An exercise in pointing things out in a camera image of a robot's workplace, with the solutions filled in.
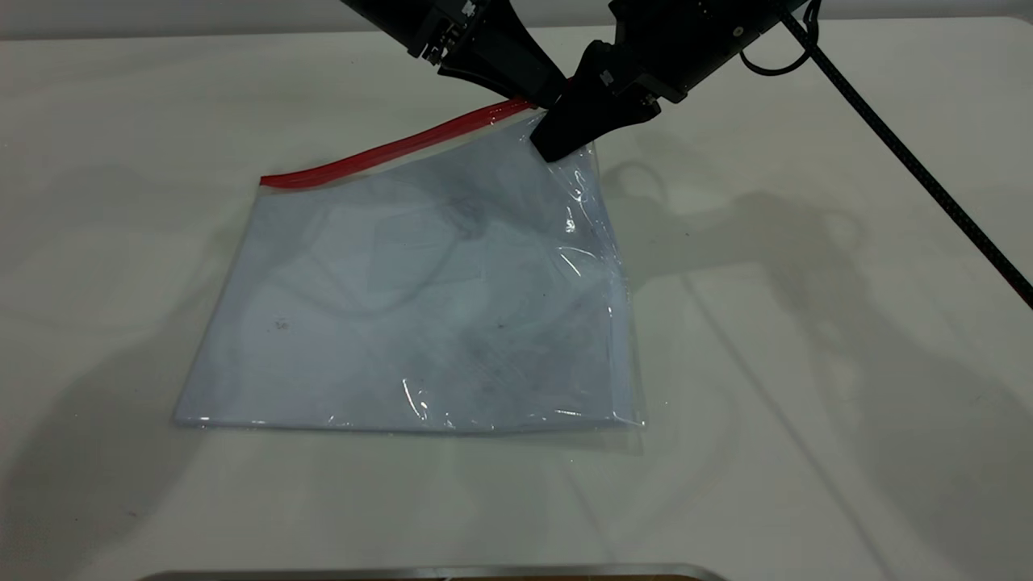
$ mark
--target table surface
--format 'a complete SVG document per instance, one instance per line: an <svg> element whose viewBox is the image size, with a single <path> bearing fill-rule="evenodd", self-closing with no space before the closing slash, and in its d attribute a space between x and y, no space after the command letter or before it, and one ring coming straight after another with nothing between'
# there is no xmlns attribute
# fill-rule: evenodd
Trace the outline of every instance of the table surface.
<svg viewBox="0 0 1033 581"><path fill-rule="evenodd" d="M608 34L536 31L567 71ZM822 42L1033 273L1033 28ZM648 426L498 438L169 424L257 178L491 94L374 33L4 42L0 70L0 578L1033 575L1033 316L813 65L732 63L599 141Z"/></svg>

